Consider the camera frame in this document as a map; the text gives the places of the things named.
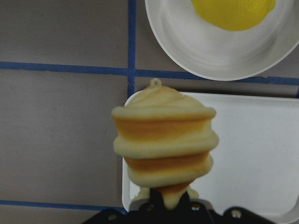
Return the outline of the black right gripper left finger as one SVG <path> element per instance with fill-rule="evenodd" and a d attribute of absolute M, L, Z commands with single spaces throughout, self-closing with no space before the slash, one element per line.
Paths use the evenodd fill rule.
<path fill-rule="evenodd" d="M 147 202 L 146 211 L 165 211 L 165 205 L 162 195 L 155 189 L 149 191 L 149 201 Z"/>

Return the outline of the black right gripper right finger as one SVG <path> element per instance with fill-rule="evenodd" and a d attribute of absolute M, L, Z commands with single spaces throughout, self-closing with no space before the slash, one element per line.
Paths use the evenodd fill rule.
<path fill-rule="evenodd" d="M 180 197 L 175 211 L 199 211 L 201 206 L 198 203 L 199 194 L 191 187 L 187 187 L 186 191 Z"/>

